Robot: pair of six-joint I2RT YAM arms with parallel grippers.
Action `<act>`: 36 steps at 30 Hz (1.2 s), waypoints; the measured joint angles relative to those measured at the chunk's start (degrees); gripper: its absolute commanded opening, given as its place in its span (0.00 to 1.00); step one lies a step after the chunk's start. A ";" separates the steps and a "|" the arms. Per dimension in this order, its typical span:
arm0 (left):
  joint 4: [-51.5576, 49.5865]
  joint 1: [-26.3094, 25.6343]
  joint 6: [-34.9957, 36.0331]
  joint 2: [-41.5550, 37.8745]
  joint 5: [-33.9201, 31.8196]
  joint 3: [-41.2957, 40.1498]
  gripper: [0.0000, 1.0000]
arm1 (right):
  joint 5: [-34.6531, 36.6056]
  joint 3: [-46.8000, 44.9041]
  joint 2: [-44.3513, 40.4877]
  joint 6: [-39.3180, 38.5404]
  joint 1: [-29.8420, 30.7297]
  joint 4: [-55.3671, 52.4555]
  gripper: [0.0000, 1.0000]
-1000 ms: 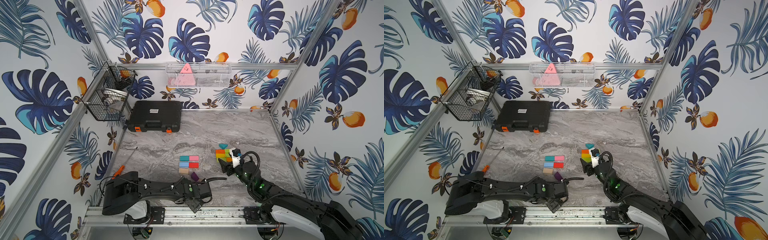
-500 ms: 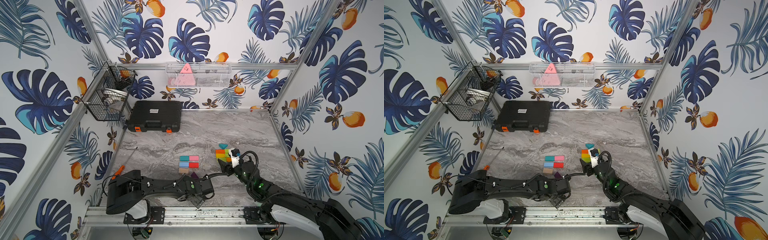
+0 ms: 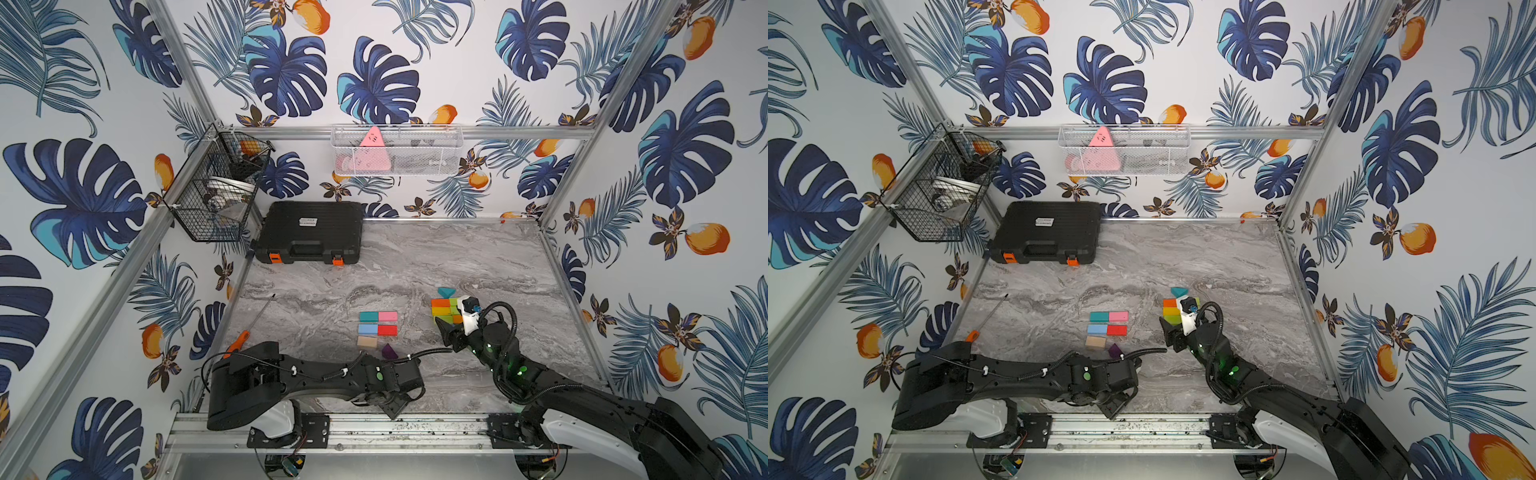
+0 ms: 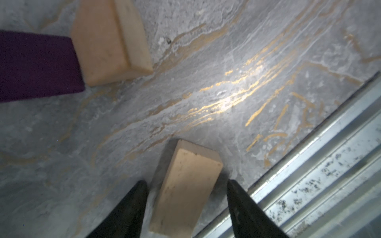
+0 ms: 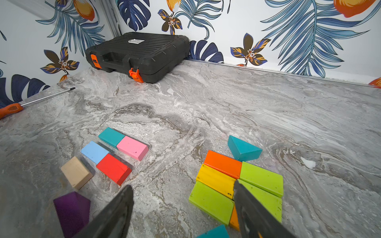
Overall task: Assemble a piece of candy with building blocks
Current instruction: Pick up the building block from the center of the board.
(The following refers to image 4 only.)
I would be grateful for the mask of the purple triangle block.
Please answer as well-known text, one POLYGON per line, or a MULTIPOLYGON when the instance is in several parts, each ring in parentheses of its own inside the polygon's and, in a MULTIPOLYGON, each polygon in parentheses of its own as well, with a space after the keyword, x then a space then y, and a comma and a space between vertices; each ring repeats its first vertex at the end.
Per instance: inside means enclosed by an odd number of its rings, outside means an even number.
POLYGON ((1 31, 1 102, 84 91, 71 38, 1 31))

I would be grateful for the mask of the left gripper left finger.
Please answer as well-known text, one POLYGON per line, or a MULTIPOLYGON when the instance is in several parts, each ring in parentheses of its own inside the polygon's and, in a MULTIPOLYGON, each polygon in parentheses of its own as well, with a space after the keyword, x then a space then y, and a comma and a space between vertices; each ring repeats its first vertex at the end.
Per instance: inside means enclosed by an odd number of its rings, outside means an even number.
POLYGON ((87 238, 139 238, 147 198, 147 182, 139 180, 87 238))

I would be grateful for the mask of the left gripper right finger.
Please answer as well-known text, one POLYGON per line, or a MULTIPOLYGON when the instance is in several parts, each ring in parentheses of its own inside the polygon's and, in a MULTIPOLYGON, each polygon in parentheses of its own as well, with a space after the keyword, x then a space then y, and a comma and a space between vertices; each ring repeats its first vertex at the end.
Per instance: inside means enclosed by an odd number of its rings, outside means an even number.
POLYGON ((227 200, 236 238, 288 238, 236 180, 227 182, 227 200))

